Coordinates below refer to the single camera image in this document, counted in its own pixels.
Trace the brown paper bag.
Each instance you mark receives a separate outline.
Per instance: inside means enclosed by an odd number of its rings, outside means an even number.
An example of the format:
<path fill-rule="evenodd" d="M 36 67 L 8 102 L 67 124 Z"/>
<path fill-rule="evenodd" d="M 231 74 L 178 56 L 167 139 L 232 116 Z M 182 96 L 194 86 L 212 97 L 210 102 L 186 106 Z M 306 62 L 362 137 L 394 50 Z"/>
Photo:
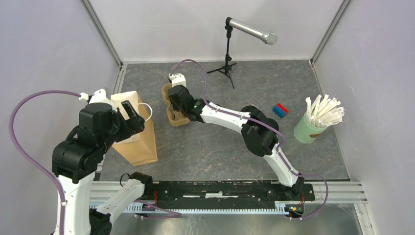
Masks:
<path fill-rule="evenodd" d="M 150 105 L 143 102 L 136 91 L 113 94 L 111 95 L 110 100 L 120 109 L 120 112 L 125 119 L 128 118 L 128 115 L 121 103 L 126 100 L 128 100 L 132 104 L 134 110 L 145 119 L 143 132 L 135 134 L 121 142 L 116 142 L 113 145 L 113 148 L 133 166 L 156 162 L 158 156 L 154 123 L 151 119 L 153 110 Z"/>

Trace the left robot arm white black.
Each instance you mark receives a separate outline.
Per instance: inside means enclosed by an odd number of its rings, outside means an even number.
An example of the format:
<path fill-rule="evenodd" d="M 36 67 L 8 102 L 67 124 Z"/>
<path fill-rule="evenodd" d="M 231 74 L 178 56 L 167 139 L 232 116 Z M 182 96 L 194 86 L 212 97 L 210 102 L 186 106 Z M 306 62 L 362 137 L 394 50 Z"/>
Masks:
<path fill-rule="evenodd" d="M 129 101 L 127 112 L 107 103 L 90 103 L 79 113 L 79 124 L 58 144 L 52 154 L 52 172 L 62 187 L 56 234 L 108 235 L 113 223 L 136 199 L 149 199 L 154 193 L 152 177 L 135 172 L 126 184 L 97 208 L 90 208 L 92 183 L 98 164 L 108 149 L 144 130 L 145 120 Z"/>

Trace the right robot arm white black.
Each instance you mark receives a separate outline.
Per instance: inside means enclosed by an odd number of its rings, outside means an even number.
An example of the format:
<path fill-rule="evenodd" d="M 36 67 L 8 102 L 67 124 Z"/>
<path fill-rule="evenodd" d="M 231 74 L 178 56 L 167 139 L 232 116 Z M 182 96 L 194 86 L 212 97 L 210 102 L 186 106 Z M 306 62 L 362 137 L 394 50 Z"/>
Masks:
<path fill-rule="evenodd" d="M 202 98 L 195 99 L 183 85 L 167 91 L 173 110 L 179 111 L 191 121 L 215 124 L 242 135 L 246 148 L 262 157 L 283 185 L 283 195 L 295 200 L 302 194 L 305 179 L 290 164 L 281 149 L 278 123 L 266 117 L 254 106 L 235 111 L 216 105 Z"/>

